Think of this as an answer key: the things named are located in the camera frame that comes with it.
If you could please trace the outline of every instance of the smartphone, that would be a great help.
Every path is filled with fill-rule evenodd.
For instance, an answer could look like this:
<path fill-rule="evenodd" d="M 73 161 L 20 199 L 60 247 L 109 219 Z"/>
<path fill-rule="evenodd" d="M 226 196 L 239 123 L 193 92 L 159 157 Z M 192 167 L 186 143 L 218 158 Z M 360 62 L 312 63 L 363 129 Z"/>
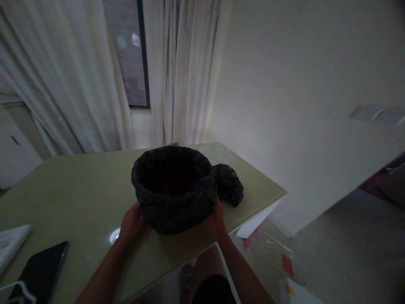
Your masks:
<path fill-rule="evenodd" d="M 37 304 L 48 303 L 57 277 L 65 259 L 68 242 L 60 243 L 37 254 L 28 260 L 19 281 L 23 281 L 30 294 L 37 298 Z M 24 297 L 21 287 L 16 285 L 8 298 L 8 303 L 31 303 Z"/>

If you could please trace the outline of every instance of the forearm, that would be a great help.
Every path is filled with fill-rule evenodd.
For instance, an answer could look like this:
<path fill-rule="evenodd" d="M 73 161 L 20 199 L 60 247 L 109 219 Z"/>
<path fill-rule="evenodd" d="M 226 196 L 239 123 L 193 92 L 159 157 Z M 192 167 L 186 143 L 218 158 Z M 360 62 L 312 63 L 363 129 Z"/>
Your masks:
<path fill-rule="evenodd" d="M 76 304 L 111 303 L 125 262 L 127 244 L 118 240 L 111 246 Z"/>
<path fill-rule="evenodd" d="M 274 304 L 273 299 L 235 247 L 229 235 L 226 232 L 222 233 L 217 242 L 224 255 L 240 301 L 242 303 Z"/>

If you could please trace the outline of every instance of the person's right hand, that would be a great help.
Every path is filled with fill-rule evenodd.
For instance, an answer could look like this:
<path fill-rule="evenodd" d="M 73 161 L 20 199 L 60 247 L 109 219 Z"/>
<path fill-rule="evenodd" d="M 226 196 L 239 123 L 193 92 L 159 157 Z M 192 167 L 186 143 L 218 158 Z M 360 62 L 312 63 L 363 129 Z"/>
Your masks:
<path fill-rule="evenodd" d="M 208 229 L 211 231 L 214 238 L 218 241 L 223 235 L 227 235 L 227 230 L 224 223 L 224 213 L 219 198 L 216 198 L 216 208 L 207 219 Z"/>

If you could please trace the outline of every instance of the curtain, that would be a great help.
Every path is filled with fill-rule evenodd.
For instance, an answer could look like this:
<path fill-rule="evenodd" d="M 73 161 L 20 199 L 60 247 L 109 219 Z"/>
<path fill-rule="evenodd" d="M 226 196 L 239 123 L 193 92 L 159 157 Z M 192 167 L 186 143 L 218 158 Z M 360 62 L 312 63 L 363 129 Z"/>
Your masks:
<path fill-rule="evenodd" d="M 232 0 L 143 2 L 154 146 L 203 141 L 231 8 Z"/>
<path fill-rule="evenodd" d="M 52 155 L 136 148 L 101 0 L 1 1 L 0 52 Z"/>

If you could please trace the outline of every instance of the shorts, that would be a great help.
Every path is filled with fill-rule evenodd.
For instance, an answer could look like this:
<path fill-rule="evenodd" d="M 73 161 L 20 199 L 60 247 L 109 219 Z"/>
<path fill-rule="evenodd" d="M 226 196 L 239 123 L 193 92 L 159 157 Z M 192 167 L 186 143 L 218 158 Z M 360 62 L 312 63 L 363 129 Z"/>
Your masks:
<path fill-rule="evenodd" d="M 206 278 L 198 287 L 192 301 L 192 304 L 202 303 L 236 304 L 228 280 L 219 274 Z"/>

